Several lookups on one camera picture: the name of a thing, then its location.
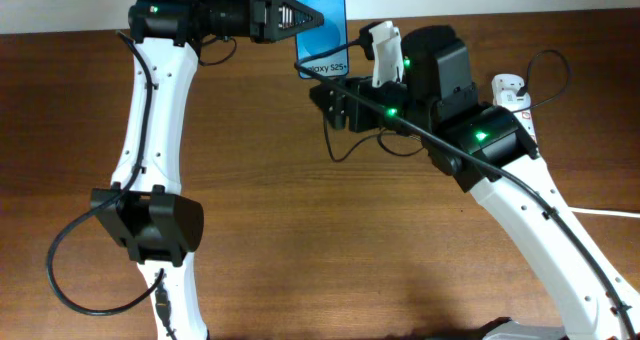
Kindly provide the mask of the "blue screen Samsung smartphone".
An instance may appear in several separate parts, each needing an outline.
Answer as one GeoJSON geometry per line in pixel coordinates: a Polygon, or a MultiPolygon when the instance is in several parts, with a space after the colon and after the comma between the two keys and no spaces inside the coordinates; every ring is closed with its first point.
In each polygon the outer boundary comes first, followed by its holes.
{"type": "MultiPolygon", "coordinates": [[[[320,12],[324,24],[296,35],[298,59],[315,56],[347,44],[346,0],[297,0],[320,12]]],[[[302,65],[327,77],[345,76],[349,72],[348,50],[308,61],[302,65]]]]}

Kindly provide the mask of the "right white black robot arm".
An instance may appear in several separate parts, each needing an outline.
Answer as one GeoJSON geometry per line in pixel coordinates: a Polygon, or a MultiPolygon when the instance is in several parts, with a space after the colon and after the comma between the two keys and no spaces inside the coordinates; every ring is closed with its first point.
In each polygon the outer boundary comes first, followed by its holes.
{"type": "Polygon", "coordinates": [[[416,136],[434,166],[453,177],[501,225],[552,298],[558,327],[497,318],[460,339],[635,339],[639,294],[612,266],[555,186],[536,142],[506,108],[482,103],[465,44],[447,25],[400,35],[389,22],[357,43],[369,77],[329,78],[308,59],[311,99],[326,127],[416,136]]]}

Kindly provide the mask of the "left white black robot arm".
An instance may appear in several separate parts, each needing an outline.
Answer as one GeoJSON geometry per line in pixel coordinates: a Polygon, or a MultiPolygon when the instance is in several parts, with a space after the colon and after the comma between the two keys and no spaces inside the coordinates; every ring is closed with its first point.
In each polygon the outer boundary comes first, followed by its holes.
{"type": "Polygon", "coordinates": [[[127,132],[111,184],[91,206],[148,286],[160,339],[207,339],[195,283],[204,230],[200,203],[181,194],[186,101],[204,46],[246,37],[277,42],[323,25],[297,0],[137,0],[126,41],[135,80],[127,132]]]}

